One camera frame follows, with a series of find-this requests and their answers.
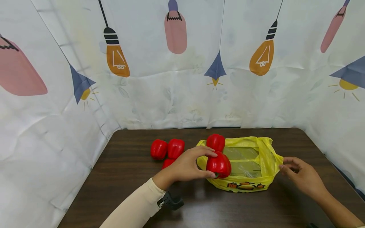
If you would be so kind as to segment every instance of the white backdrop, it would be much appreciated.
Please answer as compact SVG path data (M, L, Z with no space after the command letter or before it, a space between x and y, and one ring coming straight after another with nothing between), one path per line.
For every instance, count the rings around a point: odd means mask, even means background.
M176 0L179 13L168 0L101 3L119 45L107 47L98 0L1 3L2 226L57 227L123 128L299 127L365 191L362 0Z

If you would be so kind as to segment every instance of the yellow plastic bag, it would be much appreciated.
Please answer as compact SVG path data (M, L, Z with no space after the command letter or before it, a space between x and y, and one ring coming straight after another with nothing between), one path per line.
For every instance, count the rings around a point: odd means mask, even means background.
M205 146L201 140L197 146ZM207 179L216 188L229 192L257 192L267 190L279 172L283 157L277 155L267 137L226 139L223 153L231 162L231 175L224 179ZM199 157L197 164L206 170L208 158Z

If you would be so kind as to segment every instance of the light bulb print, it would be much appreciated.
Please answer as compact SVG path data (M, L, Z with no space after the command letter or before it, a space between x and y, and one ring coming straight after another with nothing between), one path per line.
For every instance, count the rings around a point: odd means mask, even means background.
M178 11L176 0L169 1L169 12L165 17L167 48L174 54L182 54L188 45L186 21Z
M346 97L346 93L350 93L357 101L360 101L354 90L359 87L363 89L365 88L364 72L365 56L331 74L331 77L340 78L340 81L338 84L329 85L329 87L337 87L334 93L342 91L344 99Z
M92 85L94 85L96 82L94 82L93 80L83 76L82 74L79 74L75 68L73 66L70 65L70 69L71 69L71 75L72 75L72 82L73 82L73 95L75 96L76 99L76 104L79 104L79 102L81 100L84 101L84 111L85 111L85 105L87 104L87 106L89 106L89 101L87 100L88 98L90 100L95 100L93 98L91 98L90 94L91 94L91 90L90 87Z
M17 96L48 92L46 85L22 50L0 35L0 85Z
M224 19L224 6L226 5L226 0L223 2L223 14L222 14L222 27L223 27L223 19ZM212 83L208 83L207 85L213 85L213 90L217 90L217 85L223 85L222 83L219 83L219 78L221 76L227 75L226 71L224 70L222 58L220 57L220 45L222 42L222 29L220 30L220 40L219 40L219 50L218 54L215 57L212 65L209 67L207 72L204 74L205 76L209 76L212 78Z
M218 52L218 55L215 57L212 65L209 67L204 75L212 78L212 83L209 83L207 85L214 85L213 89L215 88L217 90L217 84L223 85L222 83L218 82L219 77L227 74L224 70L222 59L220 58L220 52Z
M103 5L99 0L101 12L104 17L106 28L104 29L104 38L107 43L107 63L110 71L120 77L129 77L130 71L124 57L122 48L120 47L118 35L108 26L108 22L104 13Z
M345 15L346 15L346 8L349 4L350 0L346 0L341 9L337 12L337 14L333 17L330 26L328 27L328 30L326 34L324 35L322 44L320 46L320 51L322 53L325 53L328 49L328 47L331 45L333 39L335 38L335 35L340 28Z
M270 70L274 59L274 37L277 28L277 19L279 17L282 4L283 0L281 0L276 20L271 25L265 41L258 47L251 57L250 71L258 76L263 76Z

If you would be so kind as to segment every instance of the beige sleeve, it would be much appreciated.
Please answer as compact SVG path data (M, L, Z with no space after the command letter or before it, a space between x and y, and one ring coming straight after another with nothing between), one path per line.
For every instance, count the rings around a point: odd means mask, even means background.
M152 178L128 196L104 221L100 228L142 228L160 208L157 201L166 191L159 189Z

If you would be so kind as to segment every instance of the dark brown table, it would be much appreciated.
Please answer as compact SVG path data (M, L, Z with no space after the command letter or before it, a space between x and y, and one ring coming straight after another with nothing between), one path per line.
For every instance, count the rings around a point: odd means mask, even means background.
M277 154L296 156L313 165L334 197L365 221L364 201L302 130L120 130L110 139L59 227L98 228L125 198L161 169L162 163L150 157L153 140L182 139L188 149L212 133L226 138L272 138ZM170 192L181 195L185 205L177 211L162 208L145 227L303 228L310 222L323 228L331 225L321 209L282 175L277 175L263 192L229 193L205 179L175 183Z

